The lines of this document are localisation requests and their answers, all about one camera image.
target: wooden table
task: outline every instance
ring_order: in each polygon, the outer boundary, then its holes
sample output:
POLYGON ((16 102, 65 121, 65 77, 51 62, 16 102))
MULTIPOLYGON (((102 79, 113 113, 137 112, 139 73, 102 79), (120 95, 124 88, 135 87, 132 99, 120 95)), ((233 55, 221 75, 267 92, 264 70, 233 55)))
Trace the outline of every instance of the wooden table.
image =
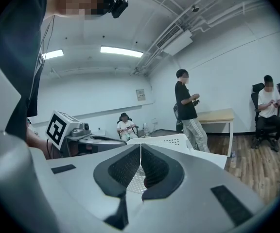
POLYGON ((197 113, 197 119, 201 124, 210 123, 229 123, 229 144, 227 156, 231 156, 232 143, 233 143, 233 121, 234 113, 232 109, 224 109, 217 111, 207 111, 197 113))

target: black pants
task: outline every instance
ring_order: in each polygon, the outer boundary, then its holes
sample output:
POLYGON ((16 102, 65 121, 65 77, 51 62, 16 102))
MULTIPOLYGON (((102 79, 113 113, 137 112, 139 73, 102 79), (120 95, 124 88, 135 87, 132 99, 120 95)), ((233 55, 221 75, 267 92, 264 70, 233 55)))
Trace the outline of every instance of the black pants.
POLYGON ((259 138, 261 135, 262 129, 264 129, 265 125, 276 126, 277 133, 275 135, 275 139, 278 140, 280 138, 280 117, 279 116, 271 116, 269 118, 259 117, 256 125, 256 137, 259 138))

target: hand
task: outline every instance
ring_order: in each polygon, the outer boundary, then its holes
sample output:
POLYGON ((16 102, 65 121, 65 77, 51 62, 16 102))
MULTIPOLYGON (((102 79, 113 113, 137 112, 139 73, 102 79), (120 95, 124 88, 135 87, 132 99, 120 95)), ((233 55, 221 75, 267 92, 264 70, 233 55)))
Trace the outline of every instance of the hand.
POLYGON ((198 99, 198 98, 199 98, 199 94, 198 94, 198 93, 195 93, 195 94, 193 95, 193 97, 194 97, 195 99, 198 99))
POLYGON ((275 102, 275 100, 271 100, 268 104, 267 104, 267 106, 271 106, 271 104, 275 104, 276 102, 275 102))

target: fluorescent light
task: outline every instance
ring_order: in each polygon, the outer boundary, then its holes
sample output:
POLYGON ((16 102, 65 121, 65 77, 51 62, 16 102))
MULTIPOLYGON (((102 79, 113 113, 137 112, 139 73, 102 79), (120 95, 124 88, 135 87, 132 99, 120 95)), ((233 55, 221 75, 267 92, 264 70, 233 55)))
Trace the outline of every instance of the fluorescent light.
POLYGON ((63 56, 63 51, 61 49, 57 50, 57 51, 48 52, 48 53, 43 54, 43 58, 45 60, 51 59, 51 58, 54 58, 54 57, 59 57, 59 56, 63 56))
POLYGON ((143 52, 132 51, 127 49, 111 48, 111 47, 101 47, 100 52, 123 54, 123 55, 138 57, 138 58, 140 58, 143 55, 143 52))

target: air conditioning unit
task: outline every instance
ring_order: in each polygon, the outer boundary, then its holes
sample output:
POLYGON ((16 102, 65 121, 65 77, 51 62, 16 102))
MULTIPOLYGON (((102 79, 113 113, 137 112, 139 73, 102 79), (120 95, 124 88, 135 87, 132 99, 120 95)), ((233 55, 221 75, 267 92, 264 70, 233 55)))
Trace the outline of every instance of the air conditioning unit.
POLYGON ((182 49, 184 49, 193 42, 191 36, 191 32, 189 30, 186 30, 184 33, 182 33, 176 39, 174 39, 171 43, 169 43, 163 51, 167 54, 174 56, 176 53, 180 52, 182 49))
POLYGON ((174 39, 178 37, 178 35, 182 34, 183 30, 177 24, 173 26, 161 39, 156 43, 156 46, 159 49, 164 49, 169 43, 171 43, 174 39))

